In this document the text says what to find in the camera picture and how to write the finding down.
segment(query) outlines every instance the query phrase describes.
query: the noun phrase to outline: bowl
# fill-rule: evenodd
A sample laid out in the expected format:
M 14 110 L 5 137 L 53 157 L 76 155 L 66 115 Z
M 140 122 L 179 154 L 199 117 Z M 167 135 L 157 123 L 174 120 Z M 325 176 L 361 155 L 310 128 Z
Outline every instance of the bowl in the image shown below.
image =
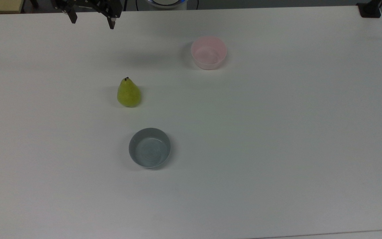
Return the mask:
M 165 162 L 170 153 L 168 136 L 156 128 L 138 131 L 129 142 L 129 155 L 144 168 L 154 168 Z
M 194 63 L 205 70 L 218 68 L 226 56 L 226 46 L 217 37 L 204 36 L 198 38 L 191 46 Z

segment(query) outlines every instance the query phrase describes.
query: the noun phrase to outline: robotic arm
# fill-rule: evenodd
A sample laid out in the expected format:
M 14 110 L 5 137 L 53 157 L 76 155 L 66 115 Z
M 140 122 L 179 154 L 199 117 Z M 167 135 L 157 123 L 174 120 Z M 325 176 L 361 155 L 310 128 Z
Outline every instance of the robotic arm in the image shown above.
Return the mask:
M 92 8 L 106 16 L 110 29 L 114 29 L 115 20 L 123 10 L 120 0 L 51 0 L 51 3 L 55 9 L 67 13 L 72 23 L 76 23 L 78 18 L 74 5 Z

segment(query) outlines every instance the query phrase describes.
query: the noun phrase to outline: pear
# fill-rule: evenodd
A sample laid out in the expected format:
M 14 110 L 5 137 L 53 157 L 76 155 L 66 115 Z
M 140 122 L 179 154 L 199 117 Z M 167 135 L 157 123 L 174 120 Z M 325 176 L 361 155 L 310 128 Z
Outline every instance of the pear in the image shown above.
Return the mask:
M 117 100 L 127 107 L 135 107 L 141 101 L 141 92 L 129 77 L 126 77 L 120 83 L 117 89 Z

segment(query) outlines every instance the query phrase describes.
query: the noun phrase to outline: white table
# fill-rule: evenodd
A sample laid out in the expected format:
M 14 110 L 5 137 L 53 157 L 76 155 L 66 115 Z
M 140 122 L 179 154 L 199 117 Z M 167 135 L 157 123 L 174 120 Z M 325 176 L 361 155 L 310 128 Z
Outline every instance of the white table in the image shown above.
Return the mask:
M 312 236 L 292 236 L 288 239 L 382 239 L 382 231 L 338 233 Z
M 204 71 L 191 42 L 216 35 Z M 141 105 L 122 107 L 130 77 Z M 164 130 L 147 170 L 132 135 Z M 356 6 L 0 16 L 0 238 L 382 230 L 382 18 Z

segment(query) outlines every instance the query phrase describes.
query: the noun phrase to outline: black clamp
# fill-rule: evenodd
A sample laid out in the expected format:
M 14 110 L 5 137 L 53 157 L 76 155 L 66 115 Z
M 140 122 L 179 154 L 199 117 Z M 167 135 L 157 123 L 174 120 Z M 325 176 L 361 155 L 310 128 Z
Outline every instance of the black clamp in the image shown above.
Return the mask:
M 114 29 L 115 20 L 123 10 L 120 0 L 51 0 L 51 3 L 55 9 L 66 13 L 72 23 L 78 18 L 74 6 L 94 9 L 106 16 L 110 29 Z
M 382 0 L 372 0 L 369 3 L 358 3 L 359 13 L 362 18 L 379 18 L 381 12 L 379 11 L 379 4 Z

